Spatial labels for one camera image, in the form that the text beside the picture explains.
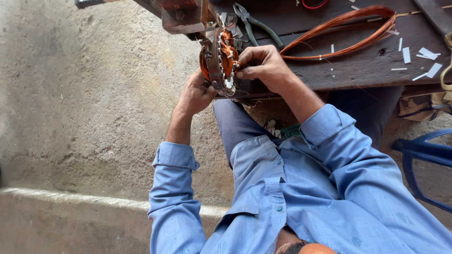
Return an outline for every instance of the man's left hand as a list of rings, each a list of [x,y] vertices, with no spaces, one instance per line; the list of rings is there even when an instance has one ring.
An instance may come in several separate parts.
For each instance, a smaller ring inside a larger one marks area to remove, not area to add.
[[[203,111],[215,98],[217,92],[212,86],[206,89],[203,86],[204,75],[198,68],[187,78],[179,102],[174,109],[174,113],[192,117],[194,114]]]

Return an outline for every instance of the bolt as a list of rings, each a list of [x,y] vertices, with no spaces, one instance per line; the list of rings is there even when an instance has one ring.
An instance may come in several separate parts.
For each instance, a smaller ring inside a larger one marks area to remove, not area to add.
[[[185,17],[185,13],[184,13],[183,10],[178,10],[178,11],[176,12],[176,18],[177,18],[178,20],[183,20],[184,17]]]

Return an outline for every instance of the light blue shirt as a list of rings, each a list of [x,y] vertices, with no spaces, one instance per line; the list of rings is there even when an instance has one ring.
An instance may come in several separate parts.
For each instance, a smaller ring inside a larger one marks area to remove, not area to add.
[[[354,123],[327,104],[301,125],[302,137],[238,144],[232,207],[207,241],[191,188],[199,163],[190,146],[162,142],[149,193],[151,254],[272,254],[285,225],[341,254],[452,253],[452,234]]]

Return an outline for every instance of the copper winding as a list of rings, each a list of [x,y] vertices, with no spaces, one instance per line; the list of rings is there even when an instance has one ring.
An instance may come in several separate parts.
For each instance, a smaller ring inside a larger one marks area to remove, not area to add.
[[[239,54],[237,53],[237,50],[235,50],[235,48],[232,46],[234,38],[232,36],[232,33],[227,28],[223,29],[221,34],[221,40],[222,40],[222,42],[220,42],[221,50],[219,53],[221,54],[221,65],[223,66],[223,73],[225,74],[225,79],[227,79],[232,73],[233,64],[236,63],[240,65],[240,63],[237,62],[237,60],[239,59]],[[203,52],[205,50],[206,46],[203,46],[201,48],[201,52],[199,53],[199,65],[206,79],[210,81],[209,69],[207,68],[206,59],[204,58],[203,55]]]
[[[352,29],[357,27],[375,27],[375,24],[351,24],[351,25],[343,25],[347,22],[353,21],[355,19],[368,17],[368,16],[374,16],[378,15],[384,19],[388,19],[374,34],[369,36],[368,38],[356,43],[353,46],[350,46],[346,49],[339,50],[333,53],[328,53],[324,55],[318,55],[318,56],[286,56],[284,53],[291,49],[292,47],[300,44],[305,43],[307,39],[314,38],[318,35],[322,35],[325,33],[330,33],[333,31],[339,31],[344,29]],[[391,36],[391,33],[388,33],[390,30],[395,30],[396,25],[396,12],[381,5],[373,5],[366,8],[362,8],[359,10],[353,10],[350,12],[347,12],[345,14],[342,14],[334,19],[331,19],[325,23],[322,23],[313,29],[309,30],[308,32],[304,33],[300,37],[298,37],[296,40],[294,40],[292,43],[287,45],[283,50],[281,50],[280,54],[283,59],[286,60],[321,60],[322,58],[328,58],[332,56],[340,56],[346,53],[350,53],[353,51],[356,51],[358,49],[361,49],[363,47],[370,46],[380,40],[383,40],[389,36]]]

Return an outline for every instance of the gray concrete wall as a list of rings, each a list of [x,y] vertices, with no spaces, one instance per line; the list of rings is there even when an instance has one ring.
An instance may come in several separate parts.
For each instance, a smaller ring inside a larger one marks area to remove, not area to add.
[[[169,35],[160,19],[131,0],[84,10],[72,0],[0,1],[0,184],[71,197],[64,202],[2,193],[5,253],[147,250],[151,163],[184,81],[197,68],[199,50],[197,42]],[[247,110],[259,123],[294,122],[282,101]],[[416,138],[451,123],[446,115],[422,123],[393,117],[381,150],[401,166],[401,154],[390,149],[396,138]],[[452,144],[450,137],[441,142]],[[209,234],[233,197],[212,106],[193,118],[192,146],[201,163],[193,173],[194,197],[219,211],[203,217]],[[425,192],[452,205],[451,169],[416,166]],[[142,207],[80,201],[87,195]],[[449,213],[424,205],[452,228]]]

